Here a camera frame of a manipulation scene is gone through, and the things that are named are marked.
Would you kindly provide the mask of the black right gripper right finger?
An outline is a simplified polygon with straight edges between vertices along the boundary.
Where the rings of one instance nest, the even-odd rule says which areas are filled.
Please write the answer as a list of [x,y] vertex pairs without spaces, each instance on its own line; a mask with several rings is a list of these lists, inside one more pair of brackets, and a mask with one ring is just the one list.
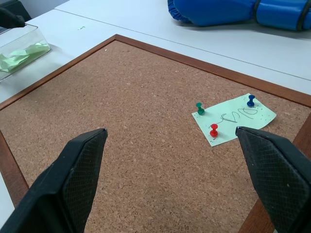
[[311,162],[287,138],[248,127],[235,131],[253,187],[279,233],[311,231]]

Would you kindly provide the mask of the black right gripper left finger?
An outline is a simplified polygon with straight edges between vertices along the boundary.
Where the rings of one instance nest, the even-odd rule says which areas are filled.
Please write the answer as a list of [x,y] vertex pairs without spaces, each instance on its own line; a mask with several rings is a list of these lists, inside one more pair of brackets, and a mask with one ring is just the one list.
[[71,139],[1,228],[2,233],[83,233],[97,190],[105,128]]

